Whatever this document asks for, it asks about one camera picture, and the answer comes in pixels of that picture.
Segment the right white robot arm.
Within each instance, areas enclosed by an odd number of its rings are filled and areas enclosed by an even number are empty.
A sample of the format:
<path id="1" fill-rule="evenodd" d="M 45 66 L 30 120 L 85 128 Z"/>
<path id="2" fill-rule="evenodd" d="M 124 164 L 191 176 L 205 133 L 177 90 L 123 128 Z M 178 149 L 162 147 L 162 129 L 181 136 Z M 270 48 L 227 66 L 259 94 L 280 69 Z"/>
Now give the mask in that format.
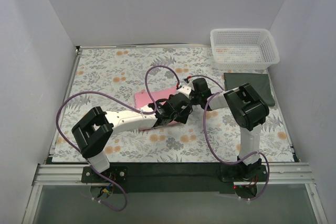
<path id="1" fill-rule="evenodd" d="M 207 111 L 229 108 L 240 128 L 240 150 L 235 162 L 223 161 L 211 147 L 206 130 L 206 113 L 203 115 L 203 130 L 210 152 L 222 164 L 234 168 L 242 179 L 251 180 L 261 170 L 259 152 L 262 125 L 269 115 L 269 107 L 257 91 L 249 84 L 228 91 L 212 93 L 205 78 L 197 78 L 189 86 L 193 105 L 200 105 Z"/>

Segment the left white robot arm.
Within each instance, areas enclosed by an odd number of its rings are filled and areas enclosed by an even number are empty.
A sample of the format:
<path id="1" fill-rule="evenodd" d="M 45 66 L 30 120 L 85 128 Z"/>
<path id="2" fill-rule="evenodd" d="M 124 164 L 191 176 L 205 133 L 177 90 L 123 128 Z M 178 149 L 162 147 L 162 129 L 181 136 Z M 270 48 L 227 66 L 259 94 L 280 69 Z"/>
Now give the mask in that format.
<path id="1" fill-rule="evenodd" d="M 72 128 L 72 134 L 82 157 L 94 168 L 95 178 L 106 182 L 111 178 L 112 170 L 104 148 L 111 136 L 125 131 L 154 129 L 173 121 L 185 124 L 191 111 L 189 96 L 183 93 L 159 99 L 141 107 L 139 112 L 103 111 L 97 106 Z"/>

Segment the pink t shirt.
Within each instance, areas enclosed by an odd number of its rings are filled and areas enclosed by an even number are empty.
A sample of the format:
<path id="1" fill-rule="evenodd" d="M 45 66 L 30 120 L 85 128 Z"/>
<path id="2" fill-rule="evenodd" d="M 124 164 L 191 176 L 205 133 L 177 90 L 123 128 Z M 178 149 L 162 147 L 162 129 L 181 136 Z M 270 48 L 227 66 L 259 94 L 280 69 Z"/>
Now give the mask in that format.
<path id="1" fill-rule="evenodd" d="M 168 99 L 170 95 L 177 94 L 177 90 L 176 90 L 176 87 L 172 87 L 168 89 L 162 89 L 159 91 L 151 91 L 150 93 L 154 101 L 157 101 L 159 99 Z M 149 106 L 150 103 L 153 103 L 152 99 L 150 98 L 146 90 L 135 93 L 134 102 L 135 102 L 135 108 L 138 110 L 143 108 L 144 106 Z M 154 127 L 142 126 L 141 128 L 139 128 L 139 131 L 150 130 L 150 129 L 157 128 L 157 127 L 161 127 L 161 126 L 160 125 L 154 126 Z"/>

